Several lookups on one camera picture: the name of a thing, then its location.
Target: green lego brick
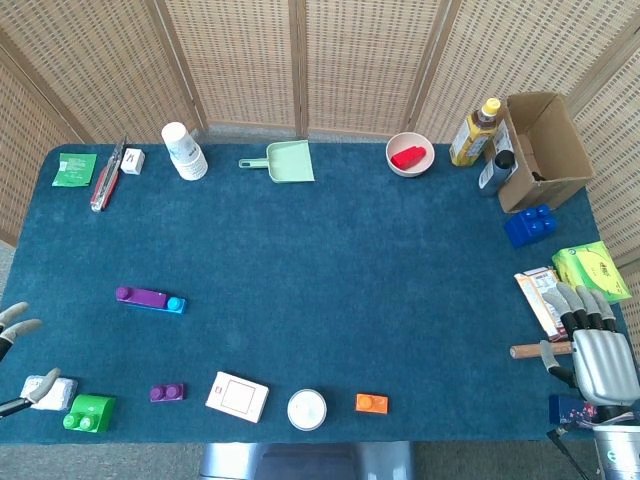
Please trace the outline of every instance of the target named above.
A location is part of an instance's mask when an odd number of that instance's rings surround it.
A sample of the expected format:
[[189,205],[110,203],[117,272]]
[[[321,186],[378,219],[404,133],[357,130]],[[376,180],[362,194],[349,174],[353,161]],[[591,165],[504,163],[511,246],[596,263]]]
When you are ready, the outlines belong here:
[[67,430],[98,433],[109,428],[116,399],[100,395],[78,395],[65,415],[62,426]]

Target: blue carpet table surface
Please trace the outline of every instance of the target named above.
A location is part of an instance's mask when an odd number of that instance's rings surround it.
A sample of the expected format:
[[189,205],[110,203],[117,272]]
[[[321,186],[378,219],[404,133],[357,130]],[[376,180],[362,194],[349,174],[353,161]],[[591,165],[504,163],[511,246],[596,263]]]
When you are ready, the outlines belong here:
[[[0,365],[0,399],[60,367],[79,393],[117,398],[109,431],[31,409],[0,422],[0,442],[544,438],[548,395],[567,390],[539,359],[509,356],[544,335],[513,275],[598,240],[584,191],[556,211],[557,233],[515,250],[509,216],[478,194],[481,166],[453,167],[446,145],[405,179],[384,144],[311,144],[316,181],[301,184],[238,168],[265,145],[203,146],[196,182],[163,145],[141,148],[142,175],[121,174],[99,214],[89,198],[113,146],[49,153],[3,298],[44,326]],[[51,186],[61,152],[98,154],[91,187]],[[119,285],[184,297],[186,312],[117,303]],[[270,388],[260,423],[204,406],[219,370]],[[174,382],[185,401],[149,403],[152,385]],[[328,405],[312,432],[287,419],[301,388]],[[388,395],[390,414],[355,413],[358,392]]]

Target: orange lego brick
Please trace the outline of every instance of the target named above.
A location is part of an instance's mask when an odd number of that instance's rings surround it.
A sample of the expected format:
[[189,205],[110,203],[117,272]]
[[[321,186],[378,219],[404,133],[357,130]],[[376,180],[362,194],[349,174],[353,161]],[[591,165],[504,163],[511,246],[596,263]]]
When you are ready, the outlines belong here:
[[370,395],[368,393],[356,394],[356,412],[382,413],[386,415],[388,410],[388,397],[383,395]]

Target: green packet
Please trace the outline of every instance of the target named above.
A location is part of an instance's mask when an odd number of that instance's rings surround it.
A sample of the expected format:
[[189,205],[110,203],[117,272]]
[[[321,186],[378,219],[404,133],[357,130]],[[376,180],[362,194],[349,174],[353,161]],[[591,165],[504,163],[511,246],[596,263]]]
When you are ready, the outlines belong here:
[[95,153],[61,153],[54,187],[86,187],[96,165]]
[[572,287],[584,285],[602,291],[609,303],[631,298],[631,292],[603,242],[563,248],[553,257],[558,276]]

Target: dustpan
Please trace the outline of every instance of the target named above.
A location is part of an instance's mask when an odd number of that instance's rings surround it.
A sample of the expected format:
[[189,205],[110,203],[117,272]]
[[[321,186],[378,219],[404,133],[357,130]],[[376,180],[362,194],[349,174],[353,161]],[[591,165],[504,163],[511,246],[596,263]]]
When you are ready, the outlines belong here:
[[243,158],[240,168],[267,168],[276,183],[313,182],[309,142],[277,142],[267,147],[267,158]]

